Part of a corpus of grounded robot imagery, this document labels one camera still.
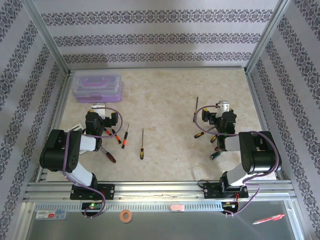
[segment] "red pen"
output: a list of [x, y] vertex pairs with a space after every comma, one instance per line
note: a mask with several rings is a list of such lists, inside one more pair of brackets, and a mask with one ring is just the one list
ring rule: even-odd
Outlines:
[[276, 220], [279, 220], [279, 219], [282, 219], [285, 215], [282, 213], [282, 214], [279, 214], [279, 215], [275, 215], [275, 216], [271, 216], [271, 217], [268, 217], [268, 218], [265, 218], [265, 219], [261, 219], [261, 220], [258, 220], [258, 221], [255, 221], [253, 224], [262, 224], [262, 223], [265, 223], [265, 222], [268, 222], [268, 221], [276, 221]]

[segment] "pink eraser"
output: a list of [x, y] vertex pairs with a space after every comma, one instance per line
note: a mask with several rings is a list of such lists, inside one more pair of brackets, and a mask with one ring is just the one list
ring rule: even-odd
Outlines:
[[170, 211], [173, 211], [173, 212], [184, 212], [185, 211], [185, 205], [183, 205], [183, 204], [170, 205]]

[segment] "black mounting bracket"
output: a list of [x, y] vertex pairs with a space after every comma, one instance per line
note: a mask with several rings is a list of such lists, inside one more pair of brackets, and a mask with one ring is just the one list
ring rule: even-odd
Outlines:
[[[103, 193], [106, 200], [113, 200], [115, 195], [115, 185], [114, 184], [102, 184], [99, 183], [97, 186], [97, 190]], [[98, 201], [102, 200], [102, 196], [92, 190], [88, 190], [81, 186], [72, 185], [71, 200], [92, 200]]]
[[239, 194], [240, 199], [247, 199], [249, 197], [246, 186], [240, 186], [233, 191], [222, 191], [219, 182], [203, 183], [204, 199], [232, 199], [236, 198], [236, 193]]

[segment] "orange washer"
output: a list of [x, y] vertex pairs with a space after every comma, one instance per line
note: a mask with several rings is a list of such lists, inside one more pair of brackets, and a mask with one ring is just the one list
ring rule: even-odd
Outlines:
[[127, 224], [127, 223], [129, 223], [131, 221], [131, 219], [132, 219], [132, 213], [128, 209], [125, 209], [122, 212], [120, 212], [120, 220], [121, 220], [121, 222]]

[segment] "plastic storage box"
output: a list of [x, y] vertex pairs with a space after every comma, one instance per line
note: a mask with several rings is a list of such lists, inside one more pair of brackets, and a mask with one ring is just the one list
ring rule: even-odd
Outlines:
[[115, 103], [121, 101], [122, 80], [119, 74], [78, 74], [73, 95], [79, 103]]

